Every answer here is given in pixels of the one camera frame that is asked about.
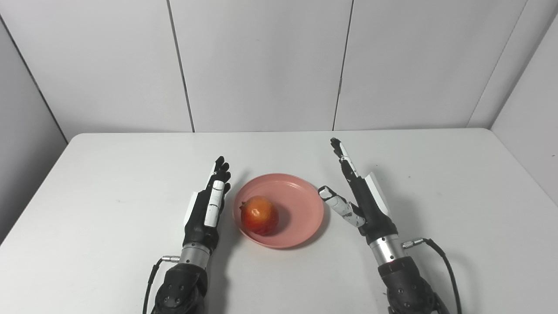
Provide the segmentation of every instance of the pink plate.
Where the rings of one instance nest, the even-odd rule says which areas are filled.
[[[257,235],[242,226],[240,206],[256,195],[266,197],[277,208],[279,223],[270,235]],[[240,231],[252,241],[268,248],[285,249],[316,233],[324,218],[324,204],[310,183],[294,175],[270,173],[250,180],[238,191],[233,217]]]

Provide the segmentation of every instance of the white table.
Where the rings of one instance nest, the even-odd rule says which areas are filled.
[[[231,218],[236,191],[264,173],[353,199],[332,136],[361,173],[374,170],[400,237],[431,237],[446,251],[464,313],[554,312],[558,208],[490,131],[450,129],[79,135],[0,246],[2,313],[140,313],[151,265],[180,253],[190,194],[219,155],[233,189],[209,313],[387,313],[371,250],[335,213],[293,250],[251,242]],[[410,254],[455,313],[442,260],[427,246]]]

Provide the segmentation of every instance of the cable connector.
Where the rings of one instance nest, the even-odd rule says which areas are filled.
[[[424,238],[418,237],[416,239],[403,242],[401,246],[404,250],[407,250],[422,243],[424,243]]]
[[[176,256],[176,255],[163,255],[163,257],[161,257],[162,261],[169,261],[171,263],[178,263],[180,260],[180,256]]]

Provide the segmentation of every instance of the red fruit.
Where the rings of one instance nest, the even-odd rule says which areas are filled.
[[[263,196],[253,196],[240,207],[240,219],[246,229],[259,235],[272,233],[279,222],[275,206]]]

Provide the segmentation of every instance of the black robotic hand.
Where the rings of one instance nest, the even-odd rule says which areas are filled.
[[[194,193],[186,212],[184,241],[178,265],[165,274],[157,291],[152,314],[199,314],[204,312],[208,290],[205,270],[217,247],[217,225],[230,190],[229,164],[221,156],[215,161],[205,189]]]
[[[373,173],[361,177],[345,150],[336,138],[331,145],[339,158],[341,170],[349,183],[358,206],[347,202],[332,189],[323,186],[320,197],[343,219],[357,227],[373,251],[378,271],[387,287],[389,314],[449,314],[441,299],[419,273],[415,262],[403,251],[395,224]],[[419,241],[406,242],[406,248]]]

